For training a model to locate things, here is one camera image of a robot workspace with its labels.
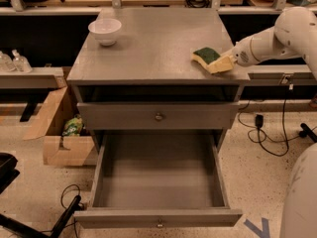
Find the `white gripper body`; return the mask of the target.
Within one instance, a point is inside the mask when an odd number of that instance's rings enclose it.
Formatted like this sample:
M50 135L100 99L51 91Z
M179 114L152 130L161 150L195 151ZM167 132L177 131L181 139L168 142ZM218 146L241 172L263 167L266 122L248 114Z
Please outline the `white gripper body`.
M257 63L257 60L252 53L251 43L251 37L244 38L236 42L236 44L231 49L222 53L221 56L233 56L236 60L235 64L240 66L254 65Z

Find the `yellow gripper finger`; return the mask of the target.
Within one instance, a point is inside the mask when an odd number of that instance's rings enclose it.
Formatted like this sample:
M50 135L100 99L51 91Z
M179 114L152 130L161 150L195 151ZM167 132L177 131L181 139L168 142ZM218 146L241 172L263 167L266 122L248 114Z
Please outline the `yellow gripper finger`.
M210 64L207 65L207 70L210 73L218 73L229 71L234 68L235 58L233 56L225 55L221 56L218 59L214 60Z

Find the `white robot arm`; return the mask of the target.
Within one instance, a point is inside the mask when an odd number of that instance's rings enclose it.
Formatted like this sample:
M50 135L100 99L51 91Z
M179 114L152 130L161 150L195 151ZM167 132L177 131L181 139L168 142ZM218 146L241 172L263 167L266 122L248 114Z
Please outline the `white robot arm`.
M317 18L305 7L280 13L274 25L237 42L233 48L209 61L211 73L266 60L301 58L313 78L317 77ZM298 156L285 196L279 238L317 238L317 144Z

